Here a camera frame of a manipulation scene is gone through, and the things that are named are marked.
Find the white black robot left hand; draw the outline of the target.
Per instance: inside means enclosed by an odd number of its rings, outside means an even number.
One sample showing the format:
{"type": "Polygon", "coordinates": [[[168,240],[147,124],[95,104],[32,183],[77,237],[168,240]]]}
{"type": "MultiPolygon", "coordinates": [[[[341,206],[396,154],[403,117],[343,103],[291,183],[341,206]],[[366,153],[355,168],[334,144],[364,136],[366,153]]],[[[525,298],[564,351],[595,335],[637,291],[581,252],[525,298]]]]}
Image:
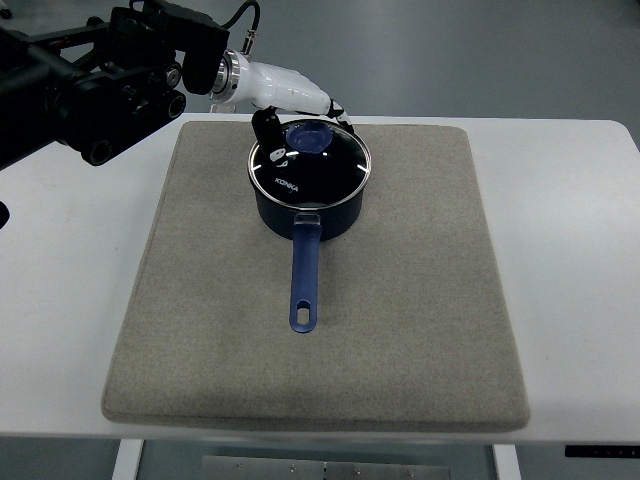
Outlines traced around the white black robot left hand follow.
{"type": "Polygon", "coordinates": [[[295,70],[252,62],[234,50],[224,53],[210,98],[215,105],[248,101],[257,108],[252,119],[254,133],[273,162],[286,154],[278,109],[332,118],[347,132],[354,132],[345,109],[307,77],[295,70]]]}

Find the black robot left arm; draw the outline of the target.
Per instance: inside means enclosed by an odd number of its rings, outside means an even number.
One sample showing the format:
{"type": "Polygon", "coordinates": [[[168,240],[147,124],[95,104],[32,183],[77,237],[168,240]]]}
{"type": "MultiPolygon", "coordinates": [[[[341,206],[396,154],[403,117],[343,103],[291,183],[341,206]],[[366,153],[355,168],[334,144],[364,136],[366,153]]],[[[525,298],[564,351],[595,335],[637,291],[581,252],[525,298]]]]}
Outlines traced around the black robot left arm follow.
{"type": "Polygon", "coordinates": [[[53,142],[100,166],[177,119],[221,75],[225,23],[168,1],[132,1],[109,20],[42,35],[1,31],[1,166],[53,142]]]}

